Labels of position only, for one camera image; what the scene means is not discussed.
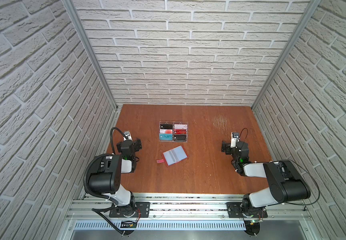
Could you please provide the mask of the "red leather card holder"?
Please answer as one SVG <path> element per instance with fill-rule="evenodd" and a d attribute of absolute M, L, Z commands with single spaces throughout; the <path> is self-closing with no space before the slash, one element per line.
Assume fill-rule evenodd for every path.
<path fill-rule="evenodd" d="M 162 158 L 156 160 L 158 164 L 165 163 L 167 166 L 174 165 L 188 158 L 188 154 L 183 146 L 175 147 L 162 153 Z"/>

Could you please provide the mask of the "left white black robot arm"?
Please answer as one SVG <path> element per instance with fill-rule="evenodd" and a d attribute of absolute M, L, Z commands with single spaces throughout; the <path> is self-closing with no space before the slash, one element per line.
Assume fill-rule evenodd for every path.
<path fill-rule="evenodd" d="M 85 169 L 84 190 L 89 195 L 113 203 L 114 209 L 125 217 L 138 213 L 134 194 L 121 185 L 121 175 L 133 173 L 139 158 L 136 152 L 142 149 L 140 139 L 125 140 L 117 144 L 119 154 L 102 154 L 94 157 Z"/>

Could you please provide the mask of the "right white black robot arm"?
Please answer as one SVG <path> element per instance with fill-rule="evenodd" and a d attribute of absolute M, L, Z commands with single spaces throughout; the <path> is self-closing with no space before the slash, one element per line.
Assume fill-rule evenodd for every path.
<path fill-rule="evenodd" d="M 222 142 L 221 151 L 232 156 L 231 164 L 243 177 L 266 179 L 268 187 L 246 194 L 240 205 L 244 217 L 263 217 L 267 206 L 308 199 L 311 190 L 301 174 L 289 160 L 256 163 L 249 160 L 245 142 Z"/>

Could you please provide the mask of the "teal card in organizer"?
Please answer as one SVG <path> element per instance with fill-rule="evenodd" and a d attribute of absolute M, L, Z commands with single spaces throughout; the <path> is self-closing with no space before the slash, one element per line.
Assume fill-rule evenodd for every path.
<path fill-rule="evenodd" d="M 172 138 L 173 138 L 173 134 L 159 134 L 160 141 L 169 142 L 169 141 L 172 141 Z"/>

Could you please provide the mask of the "white red-dot card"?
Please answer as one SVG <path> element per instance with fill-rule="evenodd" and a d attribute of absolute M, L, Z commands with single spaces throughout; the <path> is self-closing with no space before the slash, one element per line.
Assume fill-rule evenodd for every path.
<path fill-rule="evenodd" d="M 160 134 L 172 134 L 173 130 L 161 129 L 159 130 Z"/>

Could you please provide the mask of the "clear acrylic card organizer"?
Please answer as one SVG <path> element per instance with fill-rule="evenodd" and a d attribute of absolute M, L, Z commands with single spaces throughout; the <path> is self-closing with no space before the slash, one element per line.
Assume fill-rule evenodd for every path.
<path fill-rule="evenodd" d="M 160 142 L 186 143 L 188 141 L 189 124 L 182 121 L 160 121 L 158 139 Z"/>

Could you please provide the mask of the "black cards in organizer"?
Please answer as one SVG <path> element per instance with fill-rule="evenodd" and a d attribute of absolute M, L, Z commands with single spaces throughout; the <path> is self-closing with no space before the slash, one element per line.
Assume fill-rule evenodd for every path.
<path fill-rule="evenodd" d="M 174 135 L 174 141 L 175 142 L 186 142 L 187 141 L 187 135 Z"/>

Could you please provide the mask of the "white VIP card in organizer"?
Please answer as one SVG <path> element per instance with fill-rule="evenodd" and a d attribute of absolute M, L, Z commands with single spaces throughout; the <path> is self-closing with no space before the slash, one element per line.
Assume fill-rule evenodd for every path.
<path fill-rule="evenodd" d="M 187 130 L 188 125 L 185 124 L 174 124 L 174 129 L 175 130 Z"/>

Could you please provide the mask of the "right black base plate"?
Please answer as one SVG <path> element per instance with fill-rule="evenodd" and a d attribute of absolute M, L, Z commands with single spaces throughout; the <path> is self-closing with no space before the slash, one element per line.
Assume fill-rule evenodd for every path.
<path fill-rule="evenodd" d="M 242 202 L 227 202 L 226 205 L 229 218 L 265 219 L 268 217 L 268 213 L 265 207 L 248 207 L 244 206 Z"/>

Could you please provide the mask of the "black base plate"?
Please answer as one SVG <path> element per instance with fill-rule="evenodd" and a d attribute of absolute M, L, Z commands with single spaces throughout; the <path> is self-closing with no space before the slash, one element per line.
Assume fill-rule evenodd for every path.
<path fill-rule="evenodd" d="M 226 205 L 229 218 L 265 219 L 268 217 L 268 213 L 265 207 L 248 207 L 244 206 L 242 202 L 227 202 Z"/>
<path fill-rule="evenodd" d="M 150 202 L 136 202 L 135 205 L 132 207 L 131 205 L 128 206 L 121 206 L 116 207 L 113 210 L 110 211 L 109 217 L 110 218 L 148 218 L 149 217 L 149 211 L 150 211 Z"/>

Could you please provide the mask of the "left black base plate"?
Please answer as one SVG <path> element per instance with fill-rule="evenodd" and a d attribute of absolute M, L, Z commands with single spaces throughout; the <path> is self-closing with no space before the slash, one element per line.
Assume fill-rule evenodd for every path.
<path fill-rule="evenodd" d="M 121 206 L 116 207 L 113 210 L 110 211 L 109 217 L 110 218 L 148 218 L 149 217 L 149 211 L 150 211 L 150 202 L 136 202 L 135 205 L 132 207 L 131 205 L 128 206 Z"/>

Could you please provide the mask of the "aluminium mounting rail frame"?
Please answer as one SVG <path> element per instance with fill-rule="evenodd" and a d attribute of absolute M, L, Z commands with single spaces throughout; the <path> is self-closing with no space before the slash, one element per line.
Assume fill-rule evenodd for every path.
<path fill-rule="evenodd" d="M 294 222 L 301 226 L 306 239 L 321 239 L 301 202 L 269 206 L 243 215 L 242 195 L 136 193 L 134 198 L 141 214 L 134 229 L 139 231 L 244 231 L 275 221 L 277 226 Z M 112 230 L 105 219 L 93 212 L 111 205 L 110 201 L 89 194 L 72 201 L 57 239 L 70 240 L 78 230 Z"/>

